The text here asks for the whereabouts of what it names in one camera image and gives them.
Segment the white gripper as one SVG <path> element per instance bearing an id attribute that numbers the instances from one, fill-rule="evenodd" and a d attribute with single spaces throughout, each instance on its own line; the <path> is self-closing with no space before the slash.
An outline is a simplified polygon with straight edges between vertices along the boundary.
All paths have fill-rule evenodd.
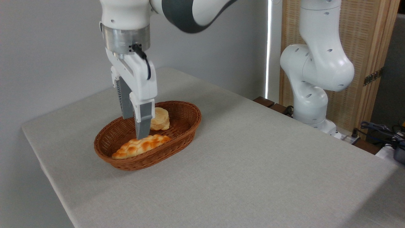
<path id="1" fill-rule="evenodd" d="M 136 53 L 123 55 L 123 59 L 108 49 L 106 53 L 113 65 L 110 72 L 122 117 L 129 119 L 135 116 L 136 138 L 141 140 L 149 135 L 151 120 L 155 118 L 156 70 L 151 61 L 148 67 L 147 62 Z"/>

